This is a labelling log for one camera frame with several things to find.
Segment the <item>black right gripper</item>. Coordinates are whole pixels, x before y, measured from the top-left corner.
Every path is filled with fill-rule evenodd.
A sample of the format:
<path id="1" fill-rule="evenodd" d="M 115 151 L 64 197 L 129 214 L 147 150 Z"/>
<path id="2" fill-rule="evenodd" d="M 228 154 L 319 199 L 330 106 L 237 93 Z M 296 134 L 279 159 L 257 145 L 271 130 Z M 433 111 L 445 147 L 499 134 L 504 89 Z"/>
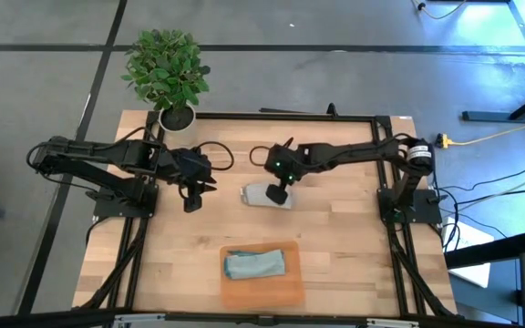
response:
<path id="1" fill-rule="evenodd" d="M 278 185 L 269 184 L 265 191 L 266 197 L 278 205 L 284 205 L 289 197 L 287 183 L 295 183 L 311 172 L 296 151 L 279 144 L 270 147 L 263 168 L 281 181 Z"/>

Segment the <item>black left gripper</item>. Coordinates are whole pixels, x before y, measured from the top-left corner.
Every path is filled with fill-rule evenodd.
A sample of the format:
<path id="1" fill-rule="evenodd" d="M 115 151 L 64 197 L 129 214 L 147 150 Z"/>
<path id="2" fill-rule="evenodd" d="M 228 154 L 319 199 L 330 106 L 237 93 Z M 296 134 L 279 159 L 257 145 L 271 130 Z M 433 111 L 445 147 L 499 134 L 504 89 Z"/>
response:
<path id="1" fill-rule="evenodd" d="M 212 179 L 211 162 L 199 149 L 171 149 L 169 155 L 172 158 L 172 164 L 166 169 L 165 180 L 175 184 L 199 182 L 200 184 L 188 186 L 186 195 L 183 197 L 185 212 L 191 213 L 199 210 L 202 207 L 201 194 L 216 190 L 213 185 L 217 184 L 217 180 Z"/>

